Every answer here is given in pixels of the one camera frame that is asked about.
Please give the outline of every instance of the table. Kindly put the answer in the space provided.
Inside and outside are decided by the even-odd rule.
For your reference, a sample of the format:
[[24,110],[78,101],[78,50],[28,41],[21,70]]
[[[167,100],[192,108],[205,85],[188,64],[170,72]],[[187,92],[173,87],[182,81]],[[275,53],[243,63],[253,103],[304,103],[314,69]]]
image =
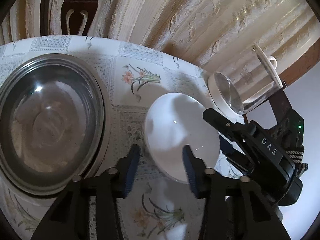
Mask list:
[[[21,63],[46,53],[65,53],[86,61],[107,88],[111,136],[97,174],[114,166],[133,143],[142,149],[132,192],[118,200],[124,239],[197,239],[204,200],[197,200],[187,184],[168,179],[156,168],[145,149],[142,126],[151,104],[169,92],[188,94],[204,107],[217,109],[206,85],[208,74],[181,59],[132,43],[84,36],[43,36],[0,47],[0,84]],[[221,153],[215,169],[224,176],[241,175]],[[21,198],[0,179],[0,207],[22,240],[31,238],[49,206]],[[89,218],[91,239],[96,239],[95,197],[90,198]]]

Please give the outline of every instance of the metal bowl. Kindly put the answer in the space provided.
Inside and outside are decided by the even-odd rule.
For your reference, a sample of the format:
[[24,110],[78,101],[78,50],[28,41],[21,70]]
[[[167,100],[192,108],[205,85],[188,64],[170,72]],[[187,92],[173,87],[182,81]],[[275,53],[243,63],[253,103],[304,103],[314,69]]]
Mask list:
[[102,135],[100,88],[82,60],[46,54],[17,68],[0,89],[0,168],[36,196],[84,175]]

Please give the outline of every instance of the glass cup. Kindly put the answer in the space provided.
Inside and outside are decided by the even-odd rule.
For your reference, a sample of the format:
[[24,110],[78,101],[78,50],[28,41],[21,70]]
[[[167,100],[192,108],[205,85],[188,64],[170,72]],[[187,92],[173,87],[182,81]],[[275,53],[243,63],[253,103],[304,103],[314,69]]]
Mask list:
[[248,113],[282,88],[276,67],[276,59],[254,44],[209,78],[213,101],[226,116]]

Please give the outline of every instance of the curtain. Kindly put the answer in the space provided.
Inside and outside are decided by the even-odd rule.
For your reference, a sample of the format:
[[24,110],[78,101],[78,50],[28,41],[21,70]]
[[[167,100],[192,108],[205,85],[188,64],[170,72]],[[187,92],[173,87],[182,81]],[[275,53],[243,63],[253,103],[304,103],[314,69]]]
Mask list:
[[[50,0],[49,33],[61,34],[63,0]],[[40,0],[17,0],[0,44],[40,35]],[[88,36],[157,49],[213,73],[236,63],[255,42],[281,73],[320,37],[305,0],[98,0]]]

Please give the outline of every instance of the white bowl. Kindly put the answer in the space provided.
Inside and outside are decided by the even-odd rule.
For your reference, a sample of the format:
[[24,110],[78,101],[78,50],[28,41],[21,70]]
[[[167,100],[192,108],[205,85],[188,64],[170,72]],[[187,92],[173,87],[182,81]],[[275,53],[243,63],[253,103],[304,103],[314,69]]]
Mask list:
[[189,144],[195,157],[213,168],[220,141],[217,130],[203,120],[205,108],[190,96],[168,93],[150,107],[144,122],[144,140],[158,168],[171,179],[188,183],[182,148]]

